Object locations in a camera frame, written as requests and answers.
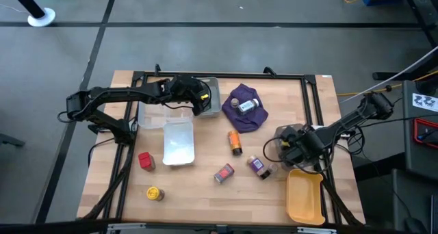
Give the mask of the dark cabinet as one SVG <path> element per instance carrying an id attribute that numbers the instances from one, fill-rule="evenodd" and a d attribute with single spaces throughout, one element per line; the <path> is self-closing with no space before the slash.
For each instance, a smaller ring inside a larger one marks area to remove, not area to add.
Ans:
<path id="1" fill-rule="evenodd" d="M 438 124 L 438 110 L 431 111 L 414 105 L 414 94 L 419 94 L 415 83 L 404 81 L 402 84 L 402 111 L 403 117 L 408 118 L 402 122 L 404 125 L 406 169 L 423 177 L 438 180 L 438 148 L 420 144 L 414 140 L 414 118 L 418 117 Z"/>

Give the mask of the black desk leg frame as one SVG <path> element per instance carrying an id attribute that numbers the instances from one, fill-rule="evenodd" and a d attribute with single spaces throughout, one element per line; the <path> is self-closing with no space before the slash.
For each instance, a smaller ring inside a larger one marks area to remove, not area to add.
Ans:
<path id="1" fill-rule="evenodd" d="M 398 56 L 395 63 L 372 73 L 376 81 L 413 80 L 438 65 L 438 0 L 402 0 L 372 8 L 383 16 L 382 22 L 368 27 L 396 32 L 399 43 L 390 51 Z"/>

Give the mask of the purple label spice bottle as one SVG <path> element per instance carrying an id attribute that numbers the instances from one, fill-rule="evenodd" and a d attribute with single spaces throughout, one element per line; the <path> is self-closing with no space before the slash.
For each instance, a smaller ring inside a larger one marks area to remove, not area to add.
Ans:
<path id="1" fill-rule="evenodd" d="M 252 155 L 247 159 L 247 164 L 251 168 L 251 170 L 261 179 L 267 179 L 271 172 L 268 168 L 263 164 L 263 162 L 256 155 Z"/>

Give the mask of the smoked paprika tin red lid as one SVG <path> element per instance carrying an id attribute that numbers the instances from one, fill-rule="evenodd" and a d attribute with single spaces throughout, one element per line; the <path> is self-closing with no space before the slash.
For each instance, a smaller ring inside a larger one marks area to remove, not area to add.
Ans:
<path id="1" fill-rule="evenodd" d="M 233 176 L 234 169 L 230 164 L 225 164 L 217 173 L 214 175 L 214 179 L 218 183 L 223 183 L 226 181 L 229 177 Z"/>
<path id="2" fill-rule="evenodd" d="M 150 172 L 156 168 L 155 160 L 154 160 L 153 156 L 148 152 L 140 153 L 138 155 L 138 161 L 139 161 L 141 169 L 143 169 L 143 170 Z"/>

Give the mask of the orange spice bottle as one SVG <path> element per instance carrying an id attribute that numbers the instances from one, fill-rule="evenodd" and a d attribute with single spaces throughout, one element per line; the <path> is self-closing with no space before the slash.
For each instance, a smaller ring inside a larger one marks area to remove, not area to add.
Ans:
<path id="1" fill-rule="evenodd" d="M 240 156 L 243 153 L 239 133 L 236 130 L 228 132 L 229 144 L 233 155 Z"/>

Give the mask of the white label spice bottle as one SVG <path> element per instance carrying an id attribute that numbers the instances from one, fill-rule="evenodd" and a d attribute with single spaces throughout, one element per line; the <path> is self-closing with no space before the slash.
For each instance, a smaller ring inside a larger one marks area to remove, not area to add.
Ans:
<path id="1" fill-rule="evenodd" d="M 237 110 L 241 115 L 245 115 L 249 112 L 254 111 L 257 107 L 259 107 L 259 101 L 257 99 L 251 99 L 242 104 L 239 104 Z"/>

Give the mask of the yellow-lid spice jar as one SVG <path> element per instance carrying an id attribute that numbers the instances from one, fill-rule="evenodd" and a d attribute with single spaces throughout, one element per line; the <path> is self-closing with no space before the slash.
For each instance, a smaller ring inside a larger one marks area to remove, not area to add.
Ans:
<path id="1" fill-rule="evenodd" d="M 158 187 L 150 187 L 146 191 L 146 196 L 149 200 L 161 201 L 165 197 L 165 192 Z"/>

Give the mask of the black stanchion post white base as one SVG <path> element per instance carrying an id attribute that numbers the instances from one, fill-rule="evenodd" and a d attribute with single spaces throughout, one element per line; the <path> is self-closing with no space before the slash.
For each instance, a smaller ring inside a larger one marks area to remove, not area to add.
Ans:
<path id="1" fill-rule="evenodd" d="M 32 27 L 49 26 L 56 17 L 56 13 L 51 8 L 40 7 L 35 0 L 17 0 L 27 11 L 27 22 Z"/>

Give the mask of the black crossbar silver brackets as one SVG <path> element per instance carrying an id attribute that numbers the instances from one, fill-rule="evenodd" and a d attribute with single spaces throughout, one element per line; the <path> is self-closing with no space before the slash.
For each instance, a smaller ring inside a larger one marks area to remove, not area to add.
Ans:
<path id="1" fill-rule="evenodd" d="M 232 231 L 284 231 L 287 233 L 326 233 L 326 234 L 438 234 L 438 228 L 421 230 L 409 227 L 405 231 L 380 229 L 372 226 L 353 226 L 344 224 L 323 224 L 321 226 L 274 226 L 245 224 L 166 224 L 158 222 L 125 222 L 118 219 L 76 220 L 69 222 L 49 222 L 37 224 L 0 224 L 0 234 L 80 234 L 100 231 L 121 231 L 125 229 L 187 229 L 230 233 Z"/>

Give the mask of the purple cloth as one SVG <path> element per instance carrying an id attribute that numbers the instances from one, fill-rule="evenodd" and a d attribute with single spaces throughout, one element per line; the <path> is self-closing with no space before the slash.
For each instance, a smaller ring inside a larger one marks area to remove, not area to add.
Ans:
<path id="1" fill-rule="evenodd" d="M 231 106 L 232 99 L 237 99 L 239 104 L 257 99 L 259 106 L 253 111 L 242 115 L 238 112 L 237 108 Z M 263 103 L 261 102 L 256 89 L 248 87 L 243 83 L 231 91 L 228 98 L 222 104 L 222 111 L 229 119 L 234 129 L 239 133 L 256 131 L 268 119 L 268 112 L 264 109 Z"/>

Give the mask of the white plastic bin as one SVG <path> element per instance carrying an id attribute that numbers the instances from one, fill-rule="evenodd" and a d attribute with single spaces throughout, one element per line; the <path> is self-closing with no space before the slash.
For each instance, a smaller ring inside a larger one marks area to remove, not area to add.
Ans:
<path id="1" fill-rule="evenodd" d="M 164 125 L 164 156 L 167 166 L 192 164 L 195 158 L 192 122 L 169 122 Z"/>

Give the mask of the red-framed device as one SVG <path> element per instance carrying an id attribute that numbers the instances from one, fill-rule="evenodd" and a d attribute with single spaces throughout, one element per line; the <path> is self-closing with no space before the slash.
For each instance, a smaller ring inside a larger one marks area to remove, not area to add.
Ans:
<path id="1" fill-rule="evenodd" d="M 413 140 L 418 144 L 438 149 L 438 122 L 415 118 Z"/>

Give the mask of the yellow plastic bin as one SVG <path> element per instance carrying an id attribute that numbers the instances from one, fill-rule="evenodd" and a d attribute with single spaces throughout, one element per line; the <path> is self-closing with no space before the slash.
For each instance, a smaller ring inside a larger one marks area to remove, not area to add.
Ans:
<path id="1" fill-rule="evenodd" d="M 289 172 L 286 182 L 286 213 L 295 222 L 322 225 L 321 174 L 308 174 L 300 169 Z"/>

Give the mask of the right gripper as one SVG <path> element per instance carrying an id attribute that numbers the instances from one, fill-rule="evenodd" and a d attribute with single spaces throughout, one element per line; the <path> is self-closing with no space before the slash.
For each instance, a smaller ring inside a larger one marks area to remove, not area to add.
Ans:
<path id="1" fill-rule="evenodd" d="M 284 163 L 311 161 L 325 152 L 325 144 L 313 128 L 296 130 L 293 126 L 285 126 L 280 138 L 292 141 L 291 148 L 279 153 L 279 159 Z"/>

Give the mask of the gray plastic bin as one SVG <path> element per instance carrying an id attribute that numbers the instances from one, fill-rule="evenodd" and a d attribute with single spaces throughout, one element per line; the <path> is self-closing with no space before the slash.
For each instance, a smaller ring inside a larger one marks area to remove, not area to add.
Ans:
<path id="1" fill-rule="evenodd" d="M 208 108 L 197 118 L 215 118 L 221 111 L 220 89 L 218 80 L 215 77 L 200 78 L 211 90 L 211 103 Z"/>

